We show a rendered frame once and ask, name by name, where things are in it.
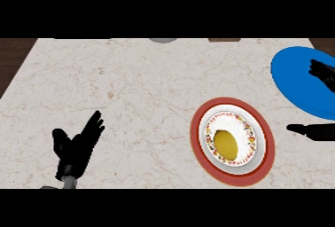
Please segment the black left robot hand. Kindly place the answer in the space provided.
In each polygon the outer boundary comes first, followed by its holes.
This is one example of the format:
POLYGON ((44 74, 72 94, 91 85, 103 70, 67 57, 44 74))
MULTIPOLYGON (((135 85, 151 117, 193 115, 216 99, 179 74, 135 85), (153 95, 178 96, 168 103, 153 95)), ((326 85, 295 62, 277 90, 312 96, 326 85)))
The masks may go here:
POLYGON ((51 131, 53 151, 58 157, 54 178, 63 181, 66 176, 78 179, 86 169, 89 156, 104 129, 100 111, 95 111, 86 120, 82 131, 69 138, 61 129, 51 131))

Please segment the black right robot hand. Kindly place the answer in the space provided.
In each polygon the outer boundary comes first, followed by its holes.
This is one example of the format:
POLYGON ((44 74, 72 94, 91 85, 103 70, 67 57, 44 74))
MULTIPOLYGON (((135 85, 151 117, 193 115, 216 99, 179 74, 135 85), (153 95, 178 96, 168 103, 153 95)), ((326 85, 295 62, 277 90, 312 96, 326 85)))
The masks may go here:
MULTIPOLYGON (((318 78, 327 89, 335 93, 335 67, 311 59, 308 73, 318 78)), ((335 141, 335 123, 289 124, 286 129, 308 137, 312 141, 335 141)))

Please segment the red-rimmed white plate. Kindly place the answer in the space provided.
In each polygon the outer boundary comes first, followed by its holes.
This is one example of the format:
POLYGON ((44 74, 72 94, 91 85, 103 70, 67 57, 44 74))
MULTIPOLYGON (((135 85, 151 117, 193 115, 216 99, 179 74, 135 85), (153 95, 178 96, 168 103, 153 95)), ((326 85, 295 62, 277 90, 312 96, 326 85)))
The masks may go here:
POLYGON ((267 176, 274 159, 271 130, 256 109, 239 99, 213 98, 200 105, 190 122, 190 146, 202 168, 224 184, 249 186, 267 176), (219 130, 236 141, 233 160, 213 146, 219 130))

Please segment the blue plate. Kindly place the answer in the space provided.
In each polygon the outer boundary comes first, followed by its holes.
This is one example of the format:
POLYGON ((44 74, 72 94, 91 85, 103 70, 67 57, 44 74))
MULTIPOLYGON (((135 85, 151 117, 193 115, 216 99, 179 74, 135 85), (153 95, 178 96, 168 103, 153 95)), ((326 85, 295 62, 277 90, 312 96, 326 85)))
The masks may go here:
POLYGON ((335 67, 335 58, 308 47, 281 49, 271 58, 271 79, 292 104, 318 118, 335 120, 335 92, 312 76, 309 60, 335 67))

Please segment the yellow lemon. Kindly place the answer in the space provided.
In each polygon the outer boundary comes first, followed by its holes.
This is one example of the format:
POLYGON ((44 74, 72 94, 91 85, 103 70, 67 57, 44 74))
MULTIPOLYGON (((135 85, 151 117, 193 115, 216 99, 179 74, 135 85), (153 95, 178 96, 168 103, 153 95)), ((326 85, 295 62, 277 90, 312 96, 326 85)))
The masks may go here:
POLYGON ((237 145, 233 135, 225 130, 216 130, 213 134, 213 147, 225 160, 234 160, 237 154, 237 145))

